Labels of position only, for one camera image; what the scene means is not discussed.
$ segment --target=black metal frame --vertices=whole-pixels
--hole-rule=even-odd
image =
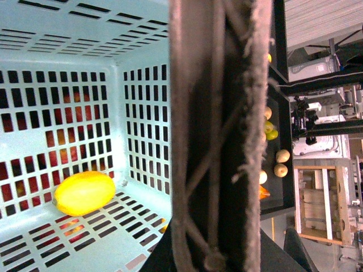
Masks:
[[[307,137],[363,133],[363,120],[352,120],[314,125],[307,131]]]
[[[268,73],[261,56],[268,53],[270,4],[170,1],[171,238],[178,271],[259,271]]]
[[[282,83],[280,82],[279,77],[281,77],[284,82],[287,82],[289,73],[284,0],[273,1],[273,10],[271,14],[271,38],[275,40],[275,44],[270,44],[269,49],[272,56],[270,77],[274,77],[279,83]]]
[[[362,67],[355,67],[294,82],[285,82],[281,84],[280,88],[286,96],[295,96],[358,82],[363,82]]]

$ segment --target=metal rod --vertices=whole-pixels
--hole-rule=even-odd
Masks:
[[[354,31],[352,34],[350,34],[349,36],[347,36],[344,39],[342,39],[341,41],[339,41],[336,45],[340,45],[341,43],[345,42],[347,39],[349,39],[350,37],[354,36],[355,34],[361,32],[361,31],[362,31],[361,29]]]
[[[194,189],[198,186],[200,180],[203,178],[203,176],[207,172],[207,170],[210,166],[210,161],[212,160],[213,154],[215,152],[219,151],[221,149],[221,147],[223,146],[224,142],[226,141],[227,136],[231,132],[233,126],[236,124],[236,122],[238,120],[238,117],[242,113],[244,104],[245,104],[245,101],[243,101],[243,99],[241,99],[241,101],[236,105],[232,114],[229,116],[228,120],[224,124],[224,126],[221,130],[220,139],[219,139],[218,143],[208,151],[208,153],[202,158],[198,167],[192,173],[192,176],[190,177],[190,179],[188,180],[188,183],[187,183],[186,194],[187,194],[188,198],[192,195]]]
[[[307,45],[306,47],[316,47],[316,48],[324,48],[324,49],[328,49],[329,46],[326,46],[326,45]]]
[[[357,167],[357,185],[358,185],[358,198],[359,198],[359,206],[363,207],[363,200],[362,200],[362,178],[361,178],[361,170],[359,168],[359,157],[356,156],[356,167]]]
[[[363,81],[362,68],[351,68],[340,72],[315,76],[281,85],[281,90],[286,96],[304,95],[311,91],[326,90],[328,88]]]
[[[334,38],[329,39],[329,47],[330,47],[330,54],[335,54],[335,44],[334,44]]]
[[[221,0],[213,3],[213,52],[212,52],[212,88],[210,146],[219,142],[222,127],[222,87],[224,66],[224,40],[226,15]],[[212,155],[209,170],[209,203],[208,203],[208,244],[218,247],[218,217],[220,205],[221,152]]]
[[[241,44],[245,42],[247,38],[251,36],[248,26],[244,23],[244,20],[239,16],[235,6],[231,0],[223,0],[225,11],[228,20],[231,22],[234,32],[236,33],[238,40]]]
[[[307,131],[307,137],[341,135],[363,132],[363,120],[352,120],[344,122],[333,122],[314,125]]]
[[[204,240],[202,234],[200,233],[199,229],[197,228],[189,214],[186,217],[186,224],[187,232],[190,238],[197,244],[197,246],[203,251],[204,254],[207,254],[209,252],[209,245]]]
[[[357,206],[353,206],[353,205],[348,205],[349,209],[354,209],[354,210],[363,210],[363,207],[357,207]]]

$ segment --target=yellow pear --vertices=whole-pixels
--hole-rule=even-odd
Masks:
[[[268,141],[275,140],[278,137],[278,131],[276,129],[273,129],[269,133],[266,133],[266,139]]]
[[[272,110],[270,107],[265,107],[265,113],[264,113],[266,120],[269,120],[272,115]]]
[[[281,149],[276,153],[277,163],[286,163],[290,159],[290,152],[286,149]]]
[[[282,163],[277,164],[274,169],[274,173],[278,177],[285,177],[288,174],[288,168]]]
[[[273,130],[273,123],[271,123],[270,121],[266,121],[265,122],[265,133],[270,133]]]

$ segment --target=floor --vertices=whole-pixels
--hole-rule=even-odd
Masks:
[[[262,230],[281,248],[284,247],[284,231],[288,226],[294,226],[294,213],[277,216],[273,218],[273,223],[272,219],[261,221]],[[326,245],[308,239],[302,241],[320,272],[356,272],[355,262],[347,259],[338,260],[341,254],[354,257],[355,248],[341,248],[338,245]]]

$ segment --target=white machine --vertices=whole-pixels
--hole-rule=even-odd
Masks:
[[[327,122],[345,121],[343,115],[320,117],[316,124]],[[316,144],[308,146],[305,143],[306,138],[300,138],[299,141],[293,142],[293,152],[295,159],[338,159],[348,158],[349,142],[347,135],[333,135],[317,137]]]

